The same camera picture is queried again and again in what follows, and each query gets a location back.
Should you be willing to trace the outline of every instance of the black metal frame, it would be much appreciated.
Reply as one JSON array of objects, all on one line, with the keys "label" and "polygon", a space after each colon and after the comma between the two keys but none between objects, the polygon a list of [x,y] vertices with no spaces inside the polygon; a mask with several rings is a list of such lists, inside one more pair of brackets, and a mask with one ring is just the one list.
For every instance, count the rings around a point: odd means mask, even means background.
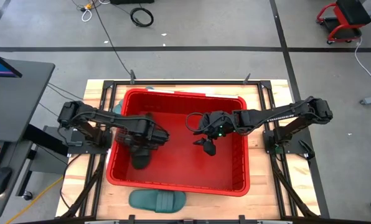
[{"label": "black metal frame", "polygon": [[[274,96],[273,96],[273,91],[271,89],[271,82],[270,81],[248,81],[246,80],[105,80],[103,84],[103,91],[101,93],[101,100],[100,100],[100,109],[103,109],[106,103],[106,96],[107,96],[107,91],[109,88],[111,88],[111,98],[108,106],[108,111],[112,111],[113,107],[115,105],[115,95],[116,95],[116,89],[118,85],[255,85],[258,89],[258,94],[259,94],[259,99],[260,99],[260,106],[262,110],[266,109],[266,103],[265,103],[265,96],[263,93],[263,89],[266,88],[267,90],[267,95],[268,99],[270,102],[270,108],[275,107],[274,103]],[[274,123],[274,126],[277,127],[279,126],[278,122]],[[268,124],[265,124],[265,130],[270,130],[270,126]],[[275,155],[270,154],[270,161],[271,161],[271,167],[273,168],[273,162],[276,161],[275,157],[272,158]],[[286,180],[291,183],[291,179],[289,176],[289,169],[288,169],[288,163],[286,161],[286,156],[285,154],[280,155],[281,160],[282,160],[282,168],[283,168],[283,173],[286,178]],[[106,155],[102,154],[100,155],[100,160],[104,159],[105,160]],[[95,155],[90,155],[88,167],[87,167],[87,174],[86,174],[86,180],[85,184],[90,180],[90,177],[93,172],[93,165],[95,161]],[[285,211],[285,206],[284,206],[284,200],[283,200],[283,193],[281,191],[281,184],[278,178],[273,175],[274,178],[274,184],[275,184],[275,190],[276,190],[276,198],[277,198],[277,203],[278,203],[278,210],[279,210],[279,215],[280,218],[283,217],[289,217],[286,215]],[[96,217],[96,213],[98,210],[98,200],[100,198],[100,191],[101,191],[101,182],[102,182],[102,176],[99,177],[96,183],[95,187],[95,193],[94,193],[94,198],[93,198],[93,204],[92,204],[92,214],[91,216]],[[293,217],[297,216],[297,209],[296,209],[296,204],[292,200],[290,196],[289,201],[290,201],[290,207],[291,207],[291,215]],[[86,200],[83,201],[81,210],[80,210],[80,217],[84,217],[85,215],[85,208],[87,204],[87,198]],[[179,220],[143,220],[147,221],[149,223],[170,223],[170,222],[178,222]],[[220,220],[220,222],[225,222],[225,223],[240,223],[240,220]]]}]

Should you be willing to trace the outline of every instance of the white cable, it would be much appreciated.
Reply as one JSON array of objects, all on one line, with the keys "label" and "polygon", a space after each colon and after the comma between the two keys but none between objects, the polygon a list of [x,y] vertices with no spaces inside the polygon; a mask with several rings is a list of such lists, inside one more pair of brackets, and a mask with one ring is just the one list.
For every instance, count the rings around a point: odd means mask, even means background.
[{"label": "white cable", "polygon": [[366,68],[364,67],[364,65],[361,64],[359,58],[357,57],[357,50],[359,49],[361,43],[362,43],[362,37],[360,37],[360,42],[357,44],[357,47],[355,48],[355,51],[354,51],[354,57],[355,57],[355,59],[357,60],[357,62],[360,64],[360,66],[361,66],[361,67],[362,67],[362,68],[363,68],[363,69],[368,73],[368,75],[371,76],[370,71],[368,71],[368,69],[366,69]]},{"label": "white cable", "polygon": [[[88,19],[85,19],[85,14],[86,14],[87,12],[90,13],[90,17],[89,17]],[[90,10],[86,9],[86,11],[85,11],[85,12],[83,13],[83,15],[82,15],[82,21],[83,21],[83,22],[88,22],[90,19],[92,19],[92,16],[93,16],[92,12],[91,12]]]},{"label": "white cable", "polygon": [[98,0],[98,2],[100,2],[101,4],[109,4],[109,3],[111,3],[110,1],[108,1],[108,2],[104,2],[105,0]]}]

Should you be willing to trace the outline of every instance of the gray floor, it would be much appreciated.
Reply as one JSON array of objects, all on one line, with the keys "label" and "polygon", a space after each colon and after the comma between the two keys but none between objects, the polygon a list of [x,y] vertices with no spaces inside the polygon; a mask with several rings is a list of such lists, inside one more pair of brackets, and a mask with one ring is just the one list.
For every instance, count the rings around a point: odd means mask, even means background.
[{"label": "gray floor", "polygon": [[[75,0],[85,4],[86,0]],[[288,47],[353,47],[326,44],[326,33],[315,23],[321,7],[331,1],[276,1]],[[371,11],[371,0],[364,3]],[[122,6],[126,10],[134,6]],[[115,46],[252,46],[279,47],[269,1],[156,0],[146,4],[155,23],[141,29],[127,14],[111,6],[98,10]],[[69,0],[11,0],[0,20],[0,47],[109,46],[96,13],[90,22]],[[362,29],[362,47],[371,47],[371,24]],[[119,52],[138,78],[288,79],[281,52]],[[113,52],[11,52],[0,56],[56,64],[51,82],[83,95],[89,78],[127,78]],[[359,54],[371,71],[371,53]],[[332,218],[371,220],[371,106],[359,100],[371,96],[371,78],[353,53],[291,53],[302,98],[329,101],[334,119],[312,126],[324,193]],[[65,99],[46,90],[41,103],[58,113]],[[38,107],[31,123],[56,126],[56,118]],[[57,175],[32,176],[29,190],[38,194]],[[17,222],[53,218],[60,186],[46,194]],[[11,197],[0,223],[28,202]]]}]

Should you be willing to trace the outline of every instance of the red plastic bin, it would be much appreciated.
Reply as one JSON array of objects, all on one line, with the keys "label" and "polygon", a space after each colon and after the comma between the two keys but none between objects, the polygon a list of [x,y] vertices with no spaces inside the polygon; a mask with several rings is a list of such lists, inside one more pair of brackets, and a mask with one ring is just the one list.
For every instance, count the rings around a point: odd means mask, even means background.
[{"label": "red plastic bin", "polygon": [[[243,196],[250,186],[247,137],[232,133],[219,138],[215,141],[216,155],[210,156],[202,146],[193,145],[202,135],[194,136],[186,128],[186,116],[192,112],[231,113],[246,108],[245,100],[239,96],[129,90],[124,96],[122,114],[152,113],[170,138],[152,152],[151,163],[142,170],[133,168],[128,149],[114,141],[106,178],[113,185]],[[199,119],[200,116],[191,116],[189,125],[197,129]]]}]

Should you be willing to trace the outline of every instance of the wooden table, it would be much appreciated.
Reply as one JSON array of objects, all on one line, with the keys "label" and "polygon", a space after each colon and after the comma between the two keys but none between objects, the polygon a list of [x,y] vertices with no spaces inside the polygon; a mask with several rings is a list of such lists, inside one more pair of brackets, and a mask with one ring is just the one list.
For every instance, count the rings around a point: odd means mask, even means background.
[{"label": "wooden table", "polygon": [[[86,104],[98,107],[104,80],[89,80],[84,95]],[[276,106],[287,105],[292,102],[288,82],[286,80],[271,80]],[[131,88],[145,88],[141,85],[123,85],[116,91],[116,103],[123,98],[126,91]],[[154,85],[158,90],[189,91],[197,93],[214,93],[223,95],[239,95],[247,102],[248,109],[260,110],[258,90],[250,85]],[[264,89],[266,105],[267,92]],[[290,120],[280,121],[280,125],[288,124]],[[269,155],[264,150],[262,132],[263,127],[255,130],[248,136],[250,190],[243,197],[228,197],[221,195],[208,195],[186,193],[187,203],[177,213],[163,214],[131,208],[128,205],[129,194],[136,188],[111,185],[103,176],[101,195],[98,205],[97,219],[128,219],[129,215],[136,215],[138,220],[182,220],[192,219],[238,219],[245,215],[246,219],[277,219],[279,211],[273,183]],[[89,155],[82,155],[68,168],[63,183],[62,193],[68,204],[72,204],[83,189]],[[289,173],[292,185],[304,203],[316,214],[320,214],[316,193],[314,191],[308,162],[297,156],[287,155]],[[290,215],[288,196],[283,189],[286,213]],[[88,198],[86,214],[90,214],[93,198],[93,189]],[[67,208],[60,200],[57,215],[66,212]]]}]

